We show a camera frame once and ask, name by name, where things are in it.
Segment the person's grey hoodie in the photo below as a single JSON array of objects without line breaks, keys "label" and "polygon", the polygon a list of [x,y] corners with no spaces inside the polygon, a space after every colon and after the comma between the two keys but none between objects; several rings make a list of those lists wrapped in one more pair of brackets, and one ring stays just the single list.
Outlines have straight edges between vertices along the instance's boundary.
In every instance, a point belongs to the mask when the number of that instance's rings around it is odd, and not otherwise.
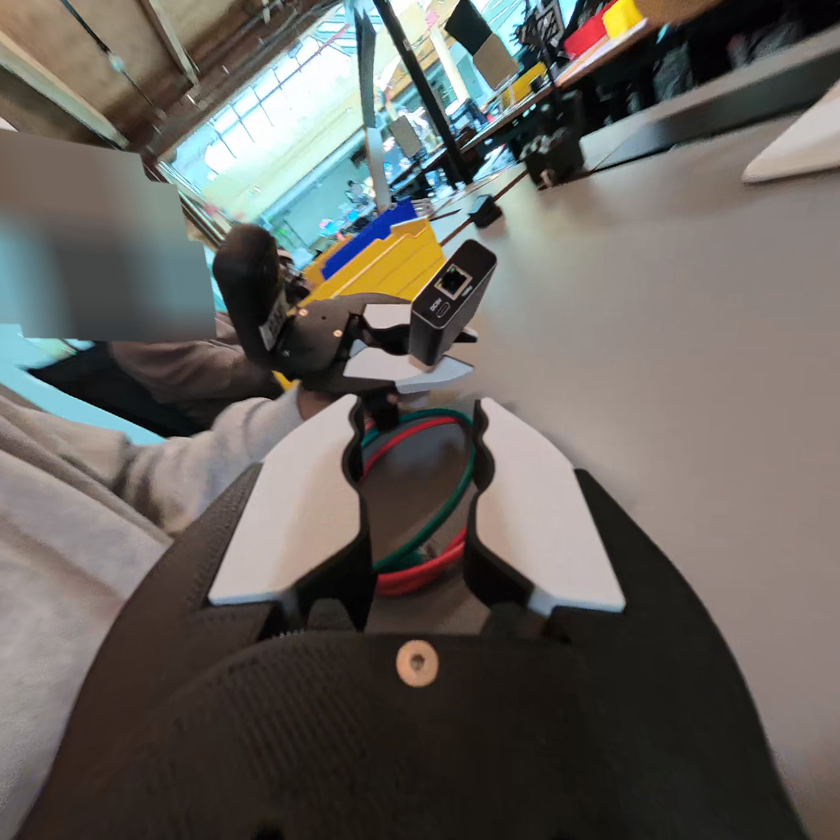
[{"label": "person's grey hoodie", "polygon": [[170,539],[73,496],[14,495],[1,530],[1,824],[11,838],[105,634]]}]

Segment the dark grey mat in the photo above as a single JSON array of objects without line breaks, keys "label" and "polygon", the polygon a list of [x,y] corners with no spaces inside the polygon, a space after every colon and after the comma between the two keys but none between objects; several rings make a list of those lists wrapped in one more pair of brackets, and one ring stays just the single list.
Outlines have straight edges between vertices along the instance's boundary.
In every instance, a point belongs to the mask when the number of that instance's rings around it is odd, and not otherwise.
[{"label": "dark grey mat", "polygon": [[585,170],[603,172],[807,109],[838,81],[838,36],[828,29],[586,135]]}]

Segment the white flat slab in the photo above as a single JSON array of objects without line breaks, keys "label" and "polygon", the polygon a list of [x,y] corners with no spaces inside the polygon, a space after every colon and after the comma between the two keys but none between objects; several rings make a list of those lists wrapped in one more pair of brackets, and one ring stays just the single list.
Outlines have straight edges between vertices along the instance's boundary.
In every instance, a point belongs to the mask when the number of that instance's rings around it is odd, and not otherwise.
[{"label": "white flat slab", "polygon": [[748,164],[742,182],[775,182],[838,169],[839,98],[825,96]]}]

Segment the black monitor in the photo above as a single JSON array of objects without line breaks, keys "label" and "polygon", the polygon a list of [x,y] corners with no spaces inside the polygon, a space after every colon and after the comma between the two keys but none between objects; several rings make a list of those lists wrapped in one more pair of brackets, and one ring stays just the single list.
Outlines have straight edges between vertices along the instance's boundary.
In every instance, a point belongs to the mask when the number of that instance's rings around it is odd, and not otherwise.
[{"label": "black monitor", "polygon": [[470,56],[478,54],[493,35],[492,30],[472,1],[462,0],[455,5],[444,23],[444,31],[462,45]]}]

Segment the person's left forearm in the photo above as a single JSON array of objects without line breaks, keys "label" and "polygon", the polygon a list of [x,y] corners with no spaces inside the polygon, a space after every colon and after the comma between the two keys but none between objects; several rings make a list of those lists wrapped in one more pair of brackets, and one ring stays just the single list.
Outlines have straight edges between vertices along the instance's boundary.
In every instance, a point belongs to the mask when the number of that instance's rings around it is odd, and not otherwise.
[{"label": "person's left forearm", "polygon": [[222,411],[210,429],[139,445],[122,432],[73,422],[2,396],[2,471],[10,459],[94,499],[143,529],[175,536],[303,424],[301,390],[252,398]]}]

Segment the small yellow plastic bin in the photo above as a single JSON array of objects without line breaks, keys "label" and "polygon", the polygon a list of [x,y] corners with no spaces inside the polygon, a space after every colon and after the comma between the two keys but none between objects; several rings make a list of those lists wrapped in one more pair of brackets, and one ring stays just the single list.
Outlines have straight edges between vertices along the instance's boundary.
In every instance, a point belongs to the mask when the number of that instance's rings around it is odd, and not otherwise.
[{"label": "small yellow plastic bin", "polygon": [[612,1],[601,12],[601,20],[610,40],[625,36],[635,27],[646,23],[635,1]]},{"label": "small yellow plastic bin", "polygon": [[532,83],[535,80],[539,83],[538,89],[540,89],[544,83],[546,70],[546,66],[540,61],[530,69],[523,71],[517,79],[509,82],[499,95],[501,108],[509,110],[518,105],[523,99],[532,95]]}]

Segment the blue plastic bin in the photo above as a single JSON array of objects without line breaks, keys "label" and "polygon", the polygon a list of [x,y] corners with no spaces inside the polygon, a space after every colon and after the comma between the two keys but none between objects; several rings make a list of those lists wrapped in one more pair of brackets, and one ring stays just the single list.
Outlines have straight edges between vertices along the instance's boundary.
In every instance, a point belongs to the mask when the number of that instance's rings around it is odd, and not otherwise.
[{"label": "blue plastic bin", "polygon": [[348,240],[325,261],[323,268],[321,268],[322,279],[324,281],[330,280],[373,242],[388,238],[395,225],[417,219],[418,215],[414,204],[413,199],[406,198],[367,224],[360,233]]}]

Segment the black ethernet splitter box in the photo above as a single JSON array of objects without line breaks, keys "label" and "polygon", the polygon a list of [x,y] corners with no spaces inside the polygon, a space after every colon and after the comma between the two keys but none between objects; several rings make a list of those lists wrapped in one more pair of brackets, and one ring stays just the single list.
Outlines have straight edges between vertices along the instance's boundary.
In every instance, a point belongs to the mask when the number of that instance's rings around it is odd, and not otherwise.
[{"label": "black ethernet splitter box", "polygon": [[497,257],[474,239],[456,249],[411,306],[408,353],[436,366],[455,343],[476,343],[470,327],[497,267]]}]

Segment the cardboard sheet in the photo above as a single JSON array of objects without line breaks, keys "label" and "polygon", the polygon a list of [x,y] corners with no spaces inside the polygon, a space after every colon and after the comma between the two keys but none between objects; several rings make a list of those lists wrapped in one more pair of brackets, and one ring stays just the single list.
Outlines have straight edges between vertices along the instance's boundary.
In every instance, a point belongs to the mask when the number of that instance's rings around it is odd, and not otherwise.
[{"label": "cardboard sheet", "polygon": [[476,70],[493,91],[508,86],[520,72],[518,61],[511,55],[499,35],[493,32],[490,32],[472,58]]}]

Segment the person's left hand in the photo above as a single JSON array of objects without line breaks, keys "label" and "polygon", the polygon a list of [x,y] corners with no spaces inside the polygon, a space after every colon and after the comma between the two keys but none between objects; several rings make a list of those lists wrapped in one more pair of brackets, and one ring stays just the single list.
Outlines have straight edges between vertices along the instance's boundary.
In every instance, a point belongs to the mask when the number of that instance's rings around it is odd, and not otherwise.
[{"label": "person's left hand", "polygon": [[347,396],[351,395],[314,392],[298,386],[296,389],[296,403],[299,417],[305,423]]}]

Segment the red plastic bin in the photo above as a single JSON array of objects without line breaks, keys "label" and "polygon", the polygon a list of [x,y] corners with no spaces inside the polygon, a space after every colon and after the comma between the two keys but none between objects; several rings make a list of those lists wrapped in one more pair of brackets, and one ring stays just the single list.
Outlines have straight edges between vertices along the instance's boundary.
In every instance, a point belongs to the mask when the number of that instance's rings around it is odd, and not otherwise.
[{"label": "red plastic bin", "polygon": [[587,18],[583,23],[578,24],[574,31],[571,27],[566,29],[563,41],[563,52],[570,60],[576,60],[583,56],[588,50],[598,46],[604,39],[609,39],[604,24],[603,9]]}]

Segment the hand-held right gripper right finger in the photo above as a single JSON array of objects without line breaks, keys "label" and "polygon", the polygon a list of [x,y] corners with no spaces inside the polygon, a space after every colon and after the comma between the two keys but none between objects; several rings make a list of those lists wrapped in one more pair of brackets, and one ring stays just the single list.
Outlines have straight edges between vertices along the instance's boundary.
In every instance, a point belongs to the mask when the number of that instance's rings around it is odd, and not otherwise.
[{"label": "hand-held right gripper right finger", "polygon": [[622,613],[626,597],[571,461],[489,397],[476,400],[464,580],[484,606]]}]

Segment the black device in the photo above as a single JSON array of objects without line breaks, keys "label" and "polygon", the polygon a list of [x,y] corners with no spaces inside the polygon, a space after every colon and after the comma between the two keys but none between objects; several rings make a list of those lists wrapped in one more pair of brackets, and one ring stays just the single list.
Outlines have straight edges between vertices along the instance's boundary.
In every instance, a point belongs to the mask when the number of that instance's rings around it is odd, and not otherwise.
[{"label": "black device", "polygon": [[572,128],[541,134],[523,146],[519,162],[540,189],[572,181],[585,172],[581,136]]}]

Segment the black steel pole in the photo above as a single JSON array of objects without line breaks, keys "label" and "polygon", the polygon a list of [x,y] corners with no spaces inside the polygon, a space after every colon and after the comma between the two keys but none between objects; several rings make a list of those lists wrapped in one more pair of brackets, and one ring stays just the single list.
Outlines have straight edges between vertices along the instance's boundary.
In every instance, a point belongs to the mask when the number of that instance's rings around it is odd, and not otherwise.
[{"label": "black steel pole", "polygon": [[432,123],[439,134],[441,141],[444,144],[446,155],[457,172],[456,180],[466,185],[472,184],[474,181],[473,175],[461,153],[460,148],[456,142],[455,136],[449,128],[448,120],[444,111],[438,105],[434,92],[430,87],[424,71],[421,67],[410,42],[407,39],[403,26],[396,15],[392,5],[388,1],[373,1],[373,5],[379,14],[385,29],[391,37],[397,54],[401,58],[406,67],[408,75],[413,81],[416,90],[422,103],[425,107],[427,116],[432,120]]}]

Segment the large yellow plastic bin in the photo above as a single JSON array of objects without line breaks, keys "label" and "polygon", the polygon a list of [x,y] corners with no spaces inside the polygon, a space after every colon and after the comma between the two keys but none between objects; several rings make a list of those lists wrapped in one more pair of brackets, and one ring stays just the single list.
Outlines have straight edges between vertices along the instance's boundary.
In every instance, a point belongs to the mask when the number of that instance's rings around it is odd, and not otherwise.
[{"label": "large yellow plastic bin", "polygon": [[412,301],[445,263],[442,247],[425,218],[394,225],[384,239],[371,241],[327,278],[328,258],[338,254],[338,246],[333,246],[303,271],[311,286],[304,304],[362,292]]}]

